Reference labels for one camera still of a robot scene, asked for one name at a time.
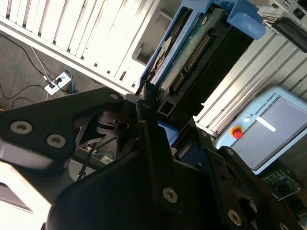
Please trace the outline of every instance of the white panel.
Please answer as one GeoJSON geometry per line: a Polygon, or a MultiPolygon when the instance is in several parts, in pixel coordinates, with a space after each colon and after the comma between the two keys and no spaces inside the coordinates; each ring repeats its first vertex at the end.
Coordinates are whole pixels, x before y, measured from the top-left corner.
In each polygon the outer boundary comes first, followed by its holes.
{"type": "Polygon", "coordinates": [[[110,34],[111,27],[118,15],[122,3],[123,0],[104,1],[100,15],[98,16],[96,25],[93,28],[91,37],[88,40],[86,50],[83,54],[84,60],[90,65],[94,65],[99,60],[99,56],[105,56],[106,54],[108,54],[108,56],[110,55],[106,49],[103,50],[103,53],[97,51],[102,50],[102,47],[104,48],[106,45],[110,45],[110,43],[106,43],[108,42],[107,37],[110,34]]]}
{"type": "Polygon", "coordinates": [[[47,0],[39,0],[39,4],[37,6],[35,20],[34,20],[34,24],[33,24],[33,28],[32,28],[32,32],[36,35],[38,35],[39,28],[40,28],[40,25],[41,25],[42,20],[43,20],[46,1],[47,0]]]}
{"type": "Polygon", "coordinates": [[[81,58],[81,56],[82,56],[82,54],[85,50],[87,41],[91,36],[92,30],[95,26],[95,23],[96,23],[98,15],[99,15],[99,12],[101,10],[103,2],[104,2],[104,0],[97,0],[96,1],[96,4],[94,6],[94,9],[93,9],[91,17],[90,17],[90,20],[88,21],[87,27],[84,31],[82,40],[79,44],[79,47],[78,47],[78,50],[77,50],[77,53],[76,53],[76,56],[79,57],[79,58],[81,58]]]}
{"type": "Polygon", "coordinates": [[[103,46],[100,48],[101,51],[106,50],[106,54],[109,54],[99,56],[98,68],[102,74],[110,71],[110,75],[115,76],[152,2],[152,0],[127,1],[125,6],[120,9],[105,42],[102,43],[103,46]]]}
{"type": "Polygon", "coordinates": [[[68,49],[72,34],[75,30],[84,0],[67,0],[56,37],[56,45],[64,50],[68,49]]]}
{"type": "Polygon", "coordinates": [[[29,8],[29,13],[28,13],[28,18],[27,22],[25,25],[25,28],[29,31],[32,31],[33,26],[34,26],[34,21],[35,21],[35,16],[39,4],[39,0],[30,0],[30,8],[29,8]]]}
{"type": "Polygon", "coordinates": [[[50,0],[48,10],[42,25],[41,37],[53,42],[64,8],[65,0],[50,0]]]}
{"type": "Polygon", "coordinates": [[[10,20],[13,23],[17,22],[18,10],[19,10],[20,0],[12,0],[10,20]]]}
{"type": "Polygon", "coordinates": [[[9,0],[0,0],[0,16],[6,17],[9,0]]]}
{"type": "Polygon", "coordinates": [[[96,0],[85,0],[83,11],[81,12],[81,16],[79,22],[76,26],[76,30],[73,34],[71,44],[70,44],[70,53],[76,55],[79,44],[81,42],[83,33],[87,26],[87,23],[90,19],[91,13],[94,8],[96,0]]]}
{"type": "MultiPolygon", "coordinates": [[[[84,60],[90,65],[98,63],[101,74],[114,77],[152,4],[152,0],[105,1],[99,23],[86,46],[84,60]]],[[[139,64],[131,68],[138,77],[143,70],[139,64]]],[[[128,76],[125,81],[132,85],[134,81],[128,76]]]]}
{"type": "Polygon", "coordinates": [[[25,11],[27,9],[28,0],[20,0],[19,11],[17,16],[17,24],[22,26],[24,23],[25,11]]]}

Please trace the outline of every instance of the screw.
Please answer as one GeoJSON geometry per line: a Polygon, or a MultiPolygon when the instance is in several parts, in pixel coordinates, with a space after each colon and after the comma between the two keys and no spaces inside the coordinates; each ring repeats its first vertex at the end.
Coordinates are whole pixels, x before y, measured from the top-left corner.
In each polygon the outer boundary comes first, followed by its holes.
{"type": "Polygon", "coordinates": [[[229,218],[231,219],[231,221],[232,221],[235,225],[241,226],[242,220],[241,220],[240,216],[237,214],[236,211],[234,211],[234,210],[232,210],[232,209],[229,210],[229,211],[228,211],[228,216],[229,216],[229,218]]]}
{"type": "Polygon", "coordinates": [[[110,96],[111,96],[113,99],[115,99],[115,100],[117,100],[117,99],[119,98],[119,97],[118,97],[116,94],[114,94],[114,93],[111,93],[110,96]]]}
{"type": "Polygon", "coordinates": [[[47,138],[47,144],[55,148],[63,148],[66,144],[66,139],[59,134],[52,134],[47,138]]]}
{"type": "Polygon", "coordinates": [[[11,123],[11,131],[18,134],[28,134],[33,130],[32,125],[26,121],[15,121],[11,123]]]}
{"type": "Polygon", "coordinates": [[[206,22],[207,22],[207,20],[208,20],[208,17],[205,17],[205,18],[202,20],[201,25],[205,25],[206,22]]]}
{"type": "Polygon", "coordinates": [[[280,223],[279,225],[282,230],[289,230],[288,227],[284,223],[280,223]]]}
{"type": "Polygon", "coordinates": [[[176,203],[178,201],[178,195],[175,192],[174,189],[170,188],[170,187],[165,187],[163,189],[163,196],[164,198],[170,202],[170,203],[176,203]]]}
{"type": "Polygon", "coordinates": [[[227,149],[227,152],[232,156],[234,155],[234,152],[231,149],[227,149]]]}

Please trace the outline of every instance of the mounting hole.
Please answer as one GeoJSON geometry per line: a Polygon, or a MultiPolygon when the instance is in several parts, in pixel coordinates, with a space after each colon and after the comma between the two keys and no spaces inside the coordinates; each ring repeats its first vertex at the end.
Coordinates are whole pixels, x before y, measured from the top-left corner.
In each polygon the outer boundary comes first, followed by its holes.
{"type": "Polygon", "coordinates": [[[116,94],[114,94],[114,93],[111,93],[110,96],[111,96],[113,99],[115,99],[115,100],[117,100],[117,99],[119,98],[119,97],[118,97],[116,94]]]}
{"type": "Polygon", "coordinates": [[[32,125],[26,121],[15,121],[11,124],[11,131],[17,134],[28,134],[32,130],[32,125]]]}
{"type": "Polygon", "coordinates": [[[237,214],[236,211],[234,210],[229,210],[228,211],[228,216],[230,218],[230,220],[237,226],[241,226],[242,224],[242,220],[241,220],[241,217],[239,216],[239,214],[237,214]]]}
{"type": "Polygon", "coordinates": [[[278,5],[275,4],[275,3],[272,4],[272,7],[275,8],[275,9],[278,9],[278,5]]]}
{"type": "Polygon", "coordinates": [[[220,175],[220,178],[225,181],[226,180],[226,177],[224,177],[223,175],[220,175]]]}
{"type": "Polygon", "coordinates": [[[248,196],[243,196],[239,199],[239,204],[244,216],[249,221],[253,221],[257,215],[257,208],[254,202],[248,196]]]}

